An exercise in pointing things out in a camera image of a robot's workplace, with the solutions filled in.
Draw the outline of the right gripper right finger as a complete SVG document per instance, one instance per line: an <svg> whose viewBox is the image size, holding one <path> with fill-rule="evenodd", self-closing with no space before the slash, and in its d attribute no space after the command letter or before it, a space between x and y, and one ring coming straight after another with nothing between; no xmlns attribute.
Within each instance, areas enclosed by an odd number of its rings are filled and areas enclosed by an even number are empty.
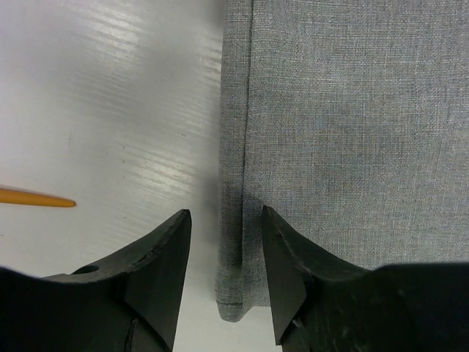
<svg viewBox="0 0 469 352"><path fill-rule="evenodd" d="M274 209L262 237L276 344L284 351L466 351L468 264L373 271L327 252Z"/></svg>

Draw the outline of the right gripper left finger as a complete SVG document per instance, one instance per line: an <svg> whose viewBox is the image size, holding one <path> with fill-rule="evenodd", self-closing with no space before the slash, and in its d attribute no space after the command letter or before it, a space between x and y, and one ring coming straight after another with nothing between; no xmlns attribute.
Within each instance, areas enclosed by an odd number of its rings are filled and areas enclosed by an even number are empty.
<svg viewBox="0 0 469 352"><path fill-rule="evenodd" d="M180 210L71 274L1 270L3 351L171 351L191 244Z"/></svg>

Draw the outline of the grey cloth napkin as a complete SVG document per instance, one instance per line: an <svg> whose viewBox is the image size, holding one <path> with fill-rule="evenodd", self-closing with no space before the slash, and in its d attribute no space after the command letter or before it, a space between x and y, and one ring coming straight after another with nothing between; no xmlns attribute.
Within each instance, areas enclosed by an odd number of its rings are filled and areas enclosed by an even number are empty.
<svg viewBox="0 0 469 352"><path fill-rule="evenodd" d="M261 215L364 268L468 259L468 3L228 1L220 316L269 303Z"/></svg>

